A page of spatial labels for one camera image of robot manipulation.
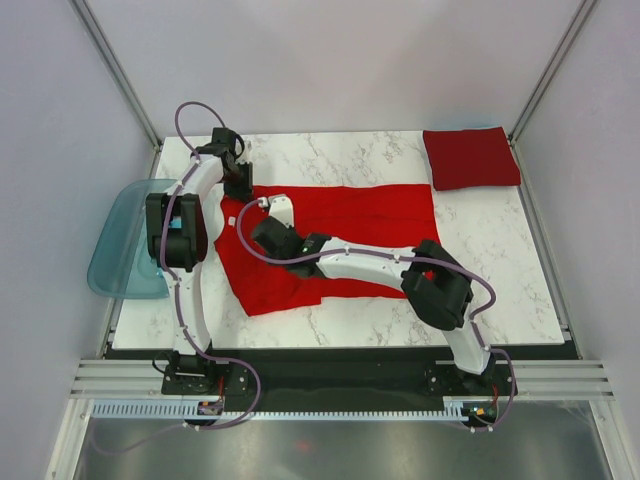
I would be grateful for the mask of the bright red t shirt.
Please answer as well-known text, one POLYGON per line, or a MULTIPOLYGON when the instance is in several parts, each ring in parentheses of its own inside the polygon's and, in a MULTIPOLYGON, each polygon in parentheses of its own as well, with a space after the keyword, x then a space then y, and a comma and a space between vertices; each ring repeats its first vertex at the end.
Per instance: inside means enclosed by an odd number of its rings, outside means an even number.
MULTIPOLYGON (((254 193, 258 197, 288 196, 295 228, 302 236, 322 233, 377 247, 413 248, 423 240, 440 241, 428 184, 368 188, 257 185, 254 193)), ((231 290, 249 316, 315 306, 326 297, 402 297, 393 288, 358 280, 301 279, 253 257, 230 225, 214 245, 231 290)))

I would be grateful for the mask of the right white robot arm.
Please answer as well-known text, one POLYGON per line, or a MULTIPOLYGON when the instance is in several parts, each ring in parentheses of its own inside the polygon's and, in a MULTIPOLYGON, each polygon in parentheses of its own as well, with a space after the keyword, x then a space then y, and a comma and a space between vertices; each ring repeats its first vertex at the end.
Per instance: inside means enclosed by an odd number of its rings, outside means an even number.
POLYGON ((299 278, 355 280, 403 294, 419 320, 443 333, 465 391, 481 393, 493 383, 491 354, 467 313, 473 277, 437 242, 391 249, 321 233, 303 237, 271 216, 253 229, 251 239, 267 261, 299 278))

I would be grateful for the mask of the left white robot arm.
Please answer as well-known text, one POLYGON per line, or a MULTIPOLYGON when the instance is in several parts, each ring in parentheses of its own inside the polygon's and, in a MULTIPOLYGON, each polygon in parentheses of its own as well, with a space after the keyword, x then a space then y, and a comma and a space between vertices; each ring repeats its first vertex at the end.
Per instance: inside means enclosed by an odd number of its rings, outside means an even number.
POLYGON ((169 289, 176 329, 165 378, 185 381, 198 393, 219 382, 219 369, 203 355, 210 348, 202 295, 202 269, 210 243, 224 229, 221 207, 211 218, 203 210, 216 185, 222 195, 246 204, 254 199, 253 165, 242 137, 227 127, 212 130, 210 141, 190 152, 181 177, 145 200, 147 249, 169 289))

